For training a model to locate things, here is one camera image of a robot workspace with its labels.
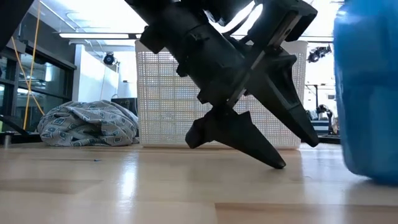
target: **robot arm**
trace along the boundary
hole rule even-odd
[[[317,11],[302,0],[255,0],[263,4],[248,35],[238,41],[209,22],[226,25],[251,0],[126,0],[148,23],[141,42],[157,54],[164,47],[175,57],[181,77],[199,87],[201,103],[213,105],[186,135],[191,148],[218,141],[276,169],[285,166],[271,143],[251,121],[250,112],[233,106],[253,95],[293,133],[311,146],[318,137],[292,81],[296,62],[280,45],[297,40]],[[251,40],[253,45],[246,45]]]

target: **ceiling light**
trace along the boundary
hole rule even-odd
[[[136,34],[117,33],[59,33],[60,37],[68,39],[93,39],[93,40],[117,40],[117,39],[138,39]]]

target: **patterned fabric bag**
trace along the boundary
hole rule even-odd
[[[138,118],[106,100],[68,102],[42,117],[37,130],[51,146],[127,146],[138,143]]]

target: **white plastic laundry basket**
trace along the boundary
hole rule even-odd
[[[283,48],[297,56],[293,66],[293,81],[303,101],[307,42],[283,43]],[[195,119],[211,109],[197,100],[199,88],[189,77],[176,74],[177,61],[167,49],[153,54],[136,41],[138,113],[140,142],[145,147],[188,147],[185,134]],[[286,128],[253,96],[242,97],[234,109],[240,114],[250,111],[253,123],[278,149],[296,149],[300,139]],[[211,142],[205,147],[225,147]]]

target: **blue plastic container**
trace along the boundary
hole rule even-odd
[[[398,184],[398,0],[350,0],[335,20],[338,117],[348,169]]]

